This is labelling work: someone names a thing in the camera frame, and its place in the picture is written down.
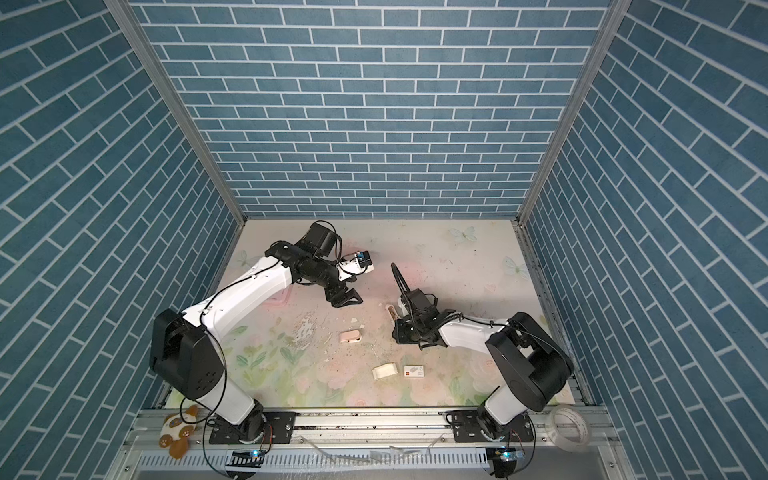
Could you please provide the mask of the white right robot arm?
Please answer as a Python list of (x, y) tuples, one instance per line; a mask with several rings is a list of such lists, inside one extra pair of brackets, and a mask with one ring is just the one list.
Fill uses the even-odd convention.
[(463, 348), (487, 354), (504, 384), (478, 409), (478, 425), (491, 439), (501, 437), (527, 411), (540, 412), (574, 371), (572, 360), (529, 314), (508, 319), (475, 319), (438, 309), (438, 301), (419, 289), (404, 290), (405, 316), (394, 321), (398, 344)]

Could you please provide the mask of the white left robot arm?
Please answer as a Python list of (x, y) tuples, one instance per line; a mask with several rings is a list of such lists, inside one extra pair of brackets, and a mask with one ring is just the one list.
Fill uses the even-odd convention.
[(150, 369), (185, 398), (207, 408), (236, 432), (241, 443), (263, 437), (260, 402), (228, 373), (222, 341), (265, 300), (293, 284), (320, 286), (334, 308), (362, 302), (348, 282), (372, 270), (368, 252), (342, 253), (342, 239), (327, 221), (316, 221), (295, 243), (274, 242), (253, 267), (205, 300), (153, 322)]

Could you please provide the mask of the white staple box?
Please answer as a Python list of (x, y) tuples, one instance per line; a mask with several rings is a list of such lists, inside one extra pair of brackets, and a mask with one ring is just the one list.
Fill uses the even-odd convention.
[(425, 367), (423, 365), (404, 365), (403, 376), (405, 378), (424, 378)]

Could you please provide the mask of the staple box tray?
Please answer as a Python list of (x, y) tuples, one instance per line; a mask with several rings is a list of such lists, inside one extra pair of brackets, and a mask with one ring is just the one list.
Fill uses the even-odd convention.
[(385, 363), (372, 369), (372, 375), (375, 380), (382, 380), (398, 374), (398, 367), (395, 363)]

